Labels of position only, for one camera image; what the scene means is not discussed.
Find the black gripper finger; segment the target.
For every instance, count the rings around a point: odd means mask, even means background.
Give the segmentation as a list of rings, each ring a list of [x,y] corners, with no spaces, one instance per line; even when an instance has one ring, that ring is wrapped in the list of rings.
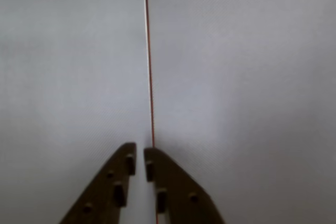
[[[129,179],[135,175],[135,143],[121,145],[85,188],[61,223],[119,223],[127,205]]]
[[[145,148],[144,162],[157,214],[167,215],[170,223],[225,223],[204,188],[165,152]]]

